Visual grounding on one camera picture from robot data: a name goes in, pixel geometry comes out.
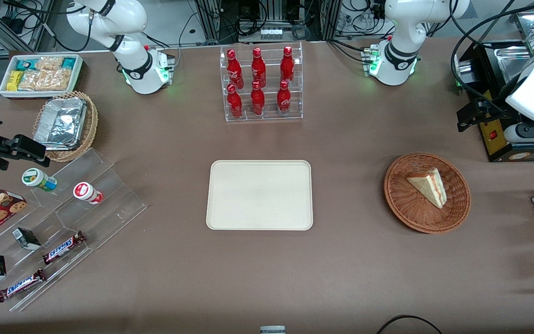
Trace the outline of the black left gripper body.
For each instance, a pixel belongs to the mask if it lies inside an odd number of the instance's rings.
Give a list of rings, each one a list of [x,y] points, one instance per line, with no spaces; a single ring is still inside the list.
[[[481,135],[490,135],[491,133],[504,135],[504,127],[499,120],[511,120],[513,116],[516,116],[516,113],[513,114],[509,108],[502,110],[492,104],[491,114],[481,115],[478,118],[480,120],[479,129]]]

